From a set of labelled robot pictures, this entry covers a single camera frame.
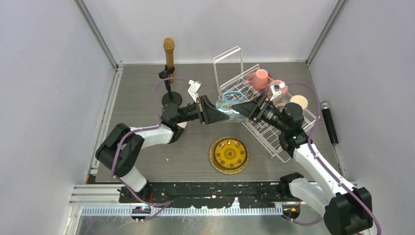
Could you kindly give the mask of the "blue patterned bowl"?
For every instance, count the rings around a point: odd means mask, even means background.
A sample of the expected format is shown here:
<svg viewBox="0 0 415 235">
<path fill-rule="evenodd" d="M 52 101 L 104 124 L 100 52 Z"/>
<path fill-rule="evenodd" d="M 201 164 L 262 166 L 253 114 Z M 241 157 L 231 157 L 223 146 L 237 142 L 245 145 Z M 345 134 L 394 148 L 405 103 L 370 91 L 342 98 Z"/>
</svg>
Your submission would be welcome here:
<svg viewBox="0 0 415 235">
<path fill-rule="evenodd" d="M 246 122 L 247 118 L 233 109 L 233 105 L 246 102 L 246 98 L 240 91 L 224 92 L 221 98 L 216 102 L 216 109 L 229 116 L 227 123 L 241 123 Z"/>
</svg>

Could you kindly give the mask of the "beige ceramic bowl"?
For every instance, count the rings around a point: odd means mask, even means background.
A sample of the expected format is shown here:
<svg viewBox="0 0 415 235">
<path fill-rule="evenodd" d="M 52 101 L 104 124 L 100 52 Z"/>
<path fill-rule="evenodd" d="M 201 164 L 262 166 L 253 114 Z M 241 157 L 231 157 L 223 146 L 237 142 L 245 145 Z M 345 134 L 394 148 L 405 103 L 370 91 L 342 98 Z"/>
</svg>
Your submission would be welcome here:
<svg viewBox="0 0 415 235">
<path fill-rule="evenodd" d="M 185 129 L 185 128 L 186 128 L 186 126 L 187 126 L 187 122 L 178 123 L 177 125 L 178 125 L 179 127 L 183 128 L 183 129 Z"/>
</svg>

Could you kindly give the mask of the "cream floral cup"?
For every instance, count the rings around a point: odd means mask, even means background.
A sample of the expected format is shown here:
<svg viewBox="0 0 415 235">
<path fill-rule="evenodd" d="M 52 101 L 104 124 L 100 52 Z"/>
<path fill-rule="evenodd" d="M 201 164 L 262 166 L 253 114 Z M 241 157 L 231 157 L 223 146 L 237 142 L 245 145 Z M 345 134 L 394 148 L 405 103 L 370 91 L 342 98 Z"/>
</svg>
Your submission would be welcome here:
<svg viewBox="0 0 415 235">
<path fill-rule="evenodd" d="M 304 112 L 308 107 L 308 99 L 302 95 L 294 95 L 290 98 L 289 102 L 298 104 L 301 106 L 302 111 Z"/>
</svg>

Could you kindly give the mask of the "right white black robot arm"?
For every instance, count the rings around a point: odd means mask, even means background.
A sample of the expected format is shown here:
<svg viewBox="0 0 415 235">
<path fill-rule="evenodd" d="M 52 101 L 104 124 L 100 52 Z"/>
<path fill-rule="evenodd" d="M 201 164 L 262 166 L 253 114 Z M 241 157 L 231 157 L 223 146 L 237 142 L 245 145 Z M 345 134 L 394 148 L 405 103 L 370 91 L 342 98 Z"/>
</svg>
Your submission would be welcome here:
<svg viewBox="0 0 415 235">
<path fill-rule="evenodd" d="M 299 104 L 288 102 L 280 111 L 262 95 L 232 108 L 251 121 L 260 120 L 280 130 L 282 149 L 318 184 L 314 186 L 291 174 L 279 188 L 282 199 L 298 198 L 305 202 L 321 216 L 332 235 L 353 235 L 373 227 L 371 194 L 365 188 L 357 188 L 327 163 L 302 128 L 304 116 Z"/>
</svg>

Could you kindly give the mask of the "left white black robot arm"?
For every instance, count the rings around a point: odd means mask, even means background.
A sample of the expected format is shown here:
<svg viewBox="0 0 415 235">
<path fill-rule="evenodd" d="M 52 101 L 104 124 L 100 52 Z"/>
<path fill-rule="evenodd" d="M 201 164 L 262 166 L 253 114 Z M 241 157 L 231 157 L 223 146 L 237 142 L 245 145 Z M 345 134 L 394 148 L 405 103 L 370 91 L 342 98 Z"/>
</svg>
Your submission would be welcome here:
<svg viewBox="0 0 415 235">
<path fill-rule="evenodd" d="M 229 118 L 205 95 L 184 107 L 169 103 L 162 110 L 160 125 L 131 128 L 124 123 L 117 124 L 96 150 L 95 158 L 111 171 L 112 176 L 132 190 L 131 196 L 137 202 L 143 203 L 149 199 L 150 189 L 146 186 L 147 179 L 135 166 L 142 149 L 176 142 L 184 132 L 181 123 L 199 120 L 201 124 L 208 125 Z"/>
</svg>

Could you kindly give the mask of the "pink plastic cup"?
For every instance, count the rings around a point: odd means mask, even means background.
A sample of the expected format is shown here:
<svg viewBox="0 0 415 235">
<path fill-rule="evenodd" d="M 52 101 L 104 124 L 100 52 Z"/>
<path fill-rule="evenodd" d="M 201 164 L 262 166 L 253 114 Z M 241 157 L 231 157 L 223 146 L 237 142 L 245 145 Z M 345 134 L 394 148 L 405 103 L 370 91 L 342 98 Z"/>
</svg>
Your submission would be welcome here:
<svg viewBox="0 0 415 235">
<path fill-rule="evenodd" d="M 245 81 L 248 82 L 254 90 L 262 93 L 266 90 L 269 82 L 269 74 L 264 69 L 259 69 L 245 76 Z"/>
</svg>

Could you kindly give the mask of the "black silver microphone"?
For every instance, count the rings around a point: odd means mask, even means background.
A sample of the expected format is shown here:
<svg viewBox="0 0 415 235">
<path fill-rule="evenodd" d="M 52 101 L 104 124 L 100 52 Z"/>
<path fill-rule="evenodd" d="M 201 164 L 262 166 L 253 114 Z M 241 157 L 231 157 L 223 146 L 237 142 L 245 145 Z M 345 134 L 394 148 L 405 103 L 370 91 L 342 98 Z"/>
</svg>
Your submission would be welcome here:
<svg viewBox="0 0 415 235">
<path fill-rule="evenodd" d="M 330 139 L 331 144 L 338 144 L 338 137 L 335 130 L 334 121 L 331 115 L 330 104 L 327 101 L 321 102 L 321 113 L 326 126 L 326 130 Z"/>
</svg>

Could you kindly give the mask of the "brown microphone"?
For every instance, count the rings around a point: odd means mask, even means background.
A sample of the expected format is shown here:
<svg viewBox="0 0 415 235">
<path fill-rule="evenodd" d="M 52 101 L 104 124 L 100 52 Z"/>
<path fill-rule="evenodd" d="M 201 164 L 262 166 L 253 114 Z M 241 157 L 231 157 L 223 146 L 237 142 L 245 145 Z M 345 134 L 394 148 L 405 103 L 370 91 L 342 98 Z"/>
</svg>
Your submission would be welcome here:
<svg viewBox="0 0 415 235">
<path fill-rule="evenodd" d="M 174 49 L 175 43 L 172 38 L 165 38 L 163 41 L 163 48 L 165 51 L 166 66 L 168 69 L 174 67 Z"/>
</svg>

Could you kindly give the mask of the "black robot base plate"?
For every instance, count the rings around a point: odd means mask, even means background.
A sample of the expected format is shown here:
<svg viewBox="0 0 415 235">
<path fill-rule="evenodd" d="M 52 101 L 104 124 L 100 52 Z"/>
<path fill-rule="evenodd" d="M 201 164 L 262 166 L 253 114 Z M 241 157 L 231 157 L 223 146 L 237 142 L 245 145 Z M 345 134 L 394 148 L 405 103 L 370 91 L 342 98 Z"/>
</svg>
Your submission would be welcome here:
<svg viewBox="0 0 415 235">
<path fill-rule="evenodd" d="M 136 195 L 125 186 L 118 192 L 121 203 L 142 199 L 150 204 L 169 203 L 171 208 L 230 208 L 236 201 L 243 209 L 272 208 L 274 203 L 282 202 L 301 205 L 299 199 L 283 192 L 277 182 L 149 182 Z"/>
</svg>

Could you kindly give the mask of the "left aluminium rail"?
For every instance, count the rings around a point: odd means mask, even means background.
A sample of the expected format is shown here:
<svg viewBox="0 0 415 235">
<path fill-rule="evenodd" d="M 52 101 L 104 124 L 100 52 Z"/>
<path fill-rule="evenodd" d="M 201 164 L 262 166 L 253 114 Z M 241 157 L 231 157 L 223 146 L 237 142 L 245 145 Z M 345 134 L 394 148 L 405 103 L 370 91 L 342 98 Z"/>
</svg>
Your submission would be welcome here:
<svg viewBox="0 0 415 235">
<path fill-rule="evenodd" d="M 124 69 L 124 64 L 120 63 L 115 69 L 114 76 L 110 83 L 108 94 L 105 99 L 105 105 L 103 108 L 103 112 L 101 114 L 101 117 L 98 120 L 98 124 L 99 124 L 98 131 L 97 131 L 95 143 L 92 149 L 91 162 L 86 172 L 85 184 L 90 179 L 90 175 L 95 176 L 97 174 L 97 170 L 99 168 L 99 161 L 95 158 L 95 152 L 107 135 L 109 123 L 111 121 L 111 117 L 112 117 L 112 113 L 113 113 L 113 109 L 115 105 L 117 92 L 118 92 L 119 85 L 120 85 L 120 80 L 123 74 L 123 69 Z"/>
</svg>

